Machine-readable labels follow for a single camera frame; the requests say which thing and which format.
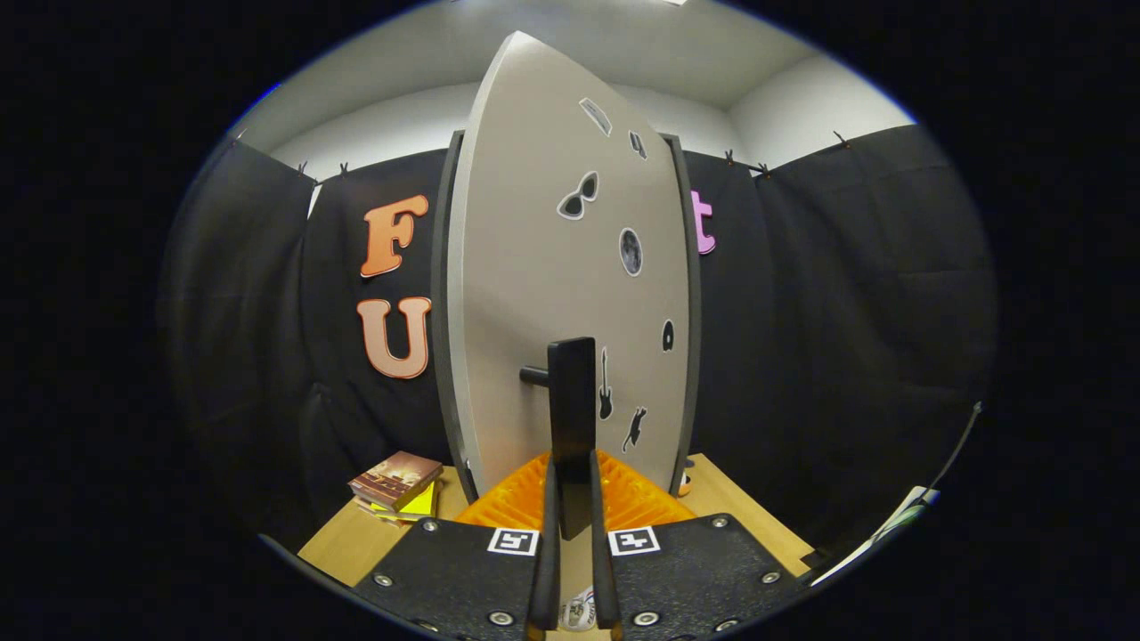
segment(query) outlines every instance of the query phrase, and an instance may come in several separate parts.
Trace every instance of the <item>sticker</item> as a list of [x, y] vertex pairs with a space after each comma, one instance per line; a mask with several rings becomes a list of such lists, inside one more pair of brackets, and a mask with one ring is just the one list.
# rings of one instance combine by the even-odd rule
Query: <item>sticker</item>
[[693, 213], [697, 218], [697, 251], [706, 254], [716, 249], [716, 238], [705, 235], [705, 219], [712, 217], [712, 205], [701, 202], [701, 195], [695, 190], [693, 196]]
[[581, 105], [581, 108], [586, 111], [586, 114], [589, 117], [594, 119], [594, 123], [602, 130], [602, 133], [605, 133], [605, 137], [609, 138], [610, 130], [612, 130], [613, 127], [610, 124], [610, 119], [605, 117], [605, 112], [602, 111], [602, 107], [594, 104], [594, 100], [591, 100], [589, 98], [583, 98], [581, 100], [578, 100], [578, 104]]
[[613, 388], [610, 387], [609, 378], [606, 374], [609, 367], [605, 363], [605, 347], [602, 348], [602, 387], [597, 388], [597, 399], [602, 404], [602, 411], [598, 413], [597, 417], [602, 421], [610, 417], [613, 413]]
[[673, 351], [673, 320], [665, 319], [665, 328], [661, 330], [661, 351]]
[[559, 216], [567, 220], [580, 220], [586, 212], [586, 203], [597, 198], [597, 172], [587, 171], [578, 182], [578, 188], [567, 194], [559, 203]]
[[626, 274], [630, 276], [641, 274], [645, 257], [642, 253], [641, 241], [637, 240], [636, 232], [628, 227], [621, 230], [621, 236], [618, 238], [618, 252], [621, 258], [621, 266], [626, 268]]
[[634, 148], [634, 153], [645, 160], [649, 155], [645, 153], [645, 146], [641, 144], [641, 135], [636, 131], [629, 131], [629, 146]]
[[505, 527], [495, 528], [491, 536], [491, 544], [487, 546], [488, 552], [496, 554], [518, 554], [520, 557], [534, 557], [538, 550], [537, 529], [511, 529]]
[[657, 535], [653, 534], [653, 526], [635, 529], [616, 529], [610, 533], [611, 557], [627, 557], [629, 554], [660, 551], [661, 545], [658, 544]]
[[621, 444], [622, 454], [626, 453], [630, 444], [633, 444], [634, 447], [637, 447], [637, 439], [641, 438], [641, 420], [645, 417], [645, 414], [649, 414], [649, 409], [645, 409], [644, 407], [638, 407], [637, 411], [634, 412], [634, 420], [629, 423], [629, 433], [626, 435], [626, 440]]

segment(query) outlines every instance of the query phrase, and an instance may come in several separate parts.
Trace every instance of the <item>book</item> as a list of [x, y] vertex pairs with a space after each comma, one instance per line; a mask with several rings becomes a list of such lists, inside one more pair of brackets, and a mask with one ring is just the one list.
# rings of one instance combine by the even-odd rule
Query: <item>book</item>
[[435, 516], [435, 508], [439, 504], [439, 481], [432, 481], [427, 489], [420, 493], [404, 510], [393, 512], [383, 505], [378, 505], [359, 496], [353, 496], [352, 502], [369, 514], [381, 519], [398, 519], [405, 521], [418, 521], [426, 517]]
[[399, 512], [443, 472], [439, 461], [397, 452], [349, 481], [352, 494]]

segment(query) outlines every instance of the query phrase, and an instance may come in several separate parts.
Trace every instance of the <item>black peg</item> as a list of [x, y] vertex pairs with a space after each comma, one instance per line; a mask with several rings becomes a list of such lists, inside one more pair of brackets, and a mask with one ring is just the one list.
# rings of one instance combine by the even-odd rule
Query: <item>black peg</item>
[[551, 373], [542, 367], [531, 367], [530, 365], [523, 365], [519, 370], [519, 380], [524, 383], [530, 383], [532, 386], [539, 386], [544, 388], [551, 387]]

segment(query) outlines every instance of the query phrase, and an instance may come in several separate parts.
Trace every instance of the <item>cable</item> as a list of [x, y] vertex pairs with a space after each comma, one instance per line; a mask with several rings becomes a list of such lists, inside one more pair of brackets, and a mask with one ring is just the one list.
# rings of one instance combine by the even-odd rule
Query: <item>cable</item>
[[978, 417], [978, 414], [980, 413], [982, 413], [982, 401], [979, 400], [974, 404], [974, 414], [970, 414], [970, 422], [966, 424], [966, 431], [962, 432], [962, 438], [959, 439], [958, 446], [954, 447], [954, 453], [950, 455], [950, 460], [946, 461], [945, 465], [943, 465], [942, 471], [938, 472], [938, 476], [934, 478], [934, 481], [931, 481], [930, 485], [927, 486], [927, 489], [934, 489], [934, 486], [937, 485], [939, 480], [942, 480], [943, 474], [946, 473], [946, 470], [948, 470], [951, 464], [954, 463], [954, 460], [958, 459], [958, 453], [962, 451], [962, 445], [966, 443], [966, 438], [970, 436], [970, 430], [974, 429], [974, 421]]

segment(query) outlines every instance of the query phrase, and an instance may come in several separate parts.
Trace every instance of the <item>guitar sticker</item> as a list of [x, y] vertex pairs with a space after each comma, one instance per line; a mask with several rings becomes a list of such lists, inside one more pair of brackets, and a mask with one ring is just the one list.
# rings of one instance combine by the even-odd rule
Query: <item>guitar sticker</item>
[[626, 453], [630, 444], [633, 444], [634, 447], [637, 447], [637, 439], [641, 438], [641, 420], [645, 417], [645, 414], [649, 414], [649, 409], [645, 409], [644, 407], [638, 407], [637, 411], [634, 412], [634, 420], [629, 423], [629, 433], [626, 435], [626, 440], [621, 444], [622, 454]]
[[597, 399], [602, 403], [602, 411], [597, 417], [602, 421], [613, 413], [613, 388], [610, 387], [605, 365], [605, 348], [602, 348], [602, 387], [597, 388]]

